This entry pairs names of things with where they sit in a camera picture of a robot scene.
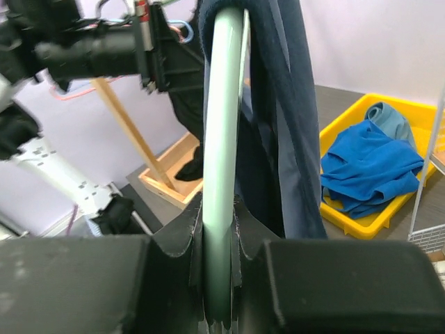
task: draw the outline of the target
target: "light blue cloth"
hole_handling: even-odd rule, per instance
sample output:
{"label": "light blue cloth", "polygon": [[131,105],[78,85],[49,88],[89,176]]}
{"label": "light blue cloth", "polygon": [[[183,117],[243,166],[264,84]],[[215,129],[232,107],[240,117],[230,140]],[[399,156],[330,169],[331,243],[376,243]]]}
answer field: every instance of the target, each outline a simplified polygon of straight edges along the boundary
{"label": "light blue cloth", "polygon": [[364,119],[372,121],[389,138],[408,141],[416,150],[416,143],[408,120],[388,103],[374,104],[368,109]]}

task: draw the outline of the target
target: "white metal pole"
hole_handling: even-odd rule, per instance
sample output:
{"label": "white metal pole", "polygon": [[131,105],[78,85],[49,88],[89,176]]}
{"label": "white metal pole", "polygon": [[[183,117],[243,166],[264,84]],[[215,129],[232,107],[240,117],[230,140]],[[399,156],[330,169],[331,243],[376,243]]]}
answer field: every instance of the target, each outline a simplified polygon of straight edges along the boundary
{"label": "white metal pole", "polygon": [[204,261],[207,307],[230,315],[230,225],[233,218],[243,11],[216,15],[204,146]]}
{"label": "white metal pole", "polygon": [[244,72],[245,72],[245,60],[249,52],[249,34],[250,34],[250,18],[249,12],[244,10],[243,18],[243,42],[241,45],[241,73],[239,76],[239,102],[243,97],[244,89]]}
{"label": "white metal pole", "polygon": [[432,126],[431,137],[428,143],[428,149],[426,150],[425,160],[423,161],[422,174],[420,177],[419,188],[417,189],[416,201],[414,202],[414,209],[412,210],[411,215],[411,226],[410,233],[408,234],[408,241],[411,239],[411,234],[414,232],[414,225],[416,223],[417,212],[419,210],[420,199],[422,196],[423,185],[425,184],[426,175],[428,174],[428,167],[430,165],[430,157],[434,151],[434,147],[436,144],[437,134],[440,130],[440,122],[442,120],[442,115],[444,113],[445,108],[445,86],[442,88],[442,92],[440,94],[439,101],[437,103],[436,115],[434,117],[434,123]]}

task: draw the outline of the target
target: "black bracket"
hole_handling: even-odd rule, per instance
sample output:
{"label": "black bracket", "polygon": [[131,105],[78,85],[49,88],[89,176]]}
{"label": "black bracket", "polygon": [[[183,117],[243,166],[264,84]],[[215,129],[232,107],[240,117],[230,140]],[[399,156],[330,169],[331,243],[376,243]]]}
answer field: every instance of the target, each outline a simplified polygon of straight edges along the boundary
{"label": "black bracket", "polygon": [[113,194],[108,206],[99,211],[93,221],[99,226],[102,234],[144,234],[133,220],[134,203],[130,198]]}
{"label": "black bracket", "polygon": [[16,102],[0,113],[0,161],[21,154],[19,147],[39,137],[40,127]]}
{"label": "black bracket", "polygon": [[204,59],[181,44],[158,4],[149,7],[154,49],[148,52],[149,69],[160,92],[176,93],[204,87]]}

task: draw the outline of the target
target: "wooden stand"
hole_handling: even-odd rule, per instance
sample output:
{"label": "wooden stand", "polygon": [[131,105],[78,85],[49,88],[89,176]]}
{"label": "wooden stand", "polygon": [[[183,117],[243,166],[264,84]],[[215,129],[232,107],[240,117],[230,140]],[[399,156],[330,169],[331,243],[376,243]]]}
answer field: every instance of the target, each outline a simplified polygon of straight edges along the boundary
{"label": "wooden stand", "polygon": [[429,253],[427,255],[430,258],[431,262],[438,262],[445,260],[445,254],[442,250],[438,250],[437,252]]}
{"label": "wooden stand", "polygon": [[103,78],[98,78],[92,79],[91,84],[96,88],[104,103],[147,164],[148,169],[139,176],[141,182],[147,189],[165,198],[168,202],[180,209],[185,208],[195,194],[202,190],[202,179],[182,182],[176,180],[175,175],[185,163],[193,158],[193,153],[199,145],[199,141],[192,134],[186,134],[157,159],[108,82]]}
{"label": "wooden stand", "polygon": [[445,151],[433,152],[431,162],[438,170],[445,170]]}
{"label": "wooden stand", "polygon": [[164,198],[174,206],[184,209],[195,197],[196,193],[202,190],[202,179],[184,182],[175,179],[175,175],[184,164],[193,158],[195,148],[200,142],[187,133],[179,139],[171,148],[158,158],[159,166],[165,170],[167,176],[172,180],[175,190],[169,189],[164,184],[153,178],[153,171],[148,168],[139,175],[140,181],[151,192]]}

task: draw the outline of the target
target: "pink cable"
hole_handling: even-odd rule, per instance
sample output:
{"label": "pink cable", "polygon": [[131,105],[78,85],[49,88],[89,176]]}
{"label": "pink cable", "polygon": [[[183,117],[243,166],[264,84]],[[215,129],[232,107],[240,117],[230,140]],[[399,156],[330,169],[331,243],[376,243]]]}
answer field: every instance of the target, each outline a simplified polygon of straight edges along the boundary
{"label": "pink cable", "polygon": [[[119,79],[121,79],[121,78],[123,78],[123,77],[113,78],[113,79],[107,80],[107,82],[108,82],[108,83],[110,83],[110,82],[114,82],[114,81],[119,80]],[[55,86],[52,86],[52,87],[49,89],[49,93],[50,93],[54,98],[58,99],[59,101],[69,101],[69,100],[75,99],[75,98],[77,98],[77,97],[87,95],[88,93],[94,92],[95,90],[96,90],[96,88],[89,88],[89,89],[86,89],[86,90],[84,90],[84,91],[82,91],[82,92],[80,92],[80,93],[76,93],[76,94],[72,94],[72,95],[68,95],[68,96],[61,96],[61,95],[59,95],[59,94],[56,92],[56,87],[55,87]]]}
{"label": "pink cable", "polygon": [[179,36],[179,42],[182,43],[184,41],[184,37],[182,35],[181,29],[177,28],[176,26],[169,26],[170,30],[174,31]]}
{"label": "pink cable", "polygon": [[67,236],[69,236],[70,233],[71,233],[71,229],[72,229],[72,226],[74,225],[74,222],[76,220],[78,211],[79,211],[79,206],[77,204],[75,204],[73,209],[72,209],[70,222],[68,223],[68,226],[67,226],[67,234],[66,234]]}

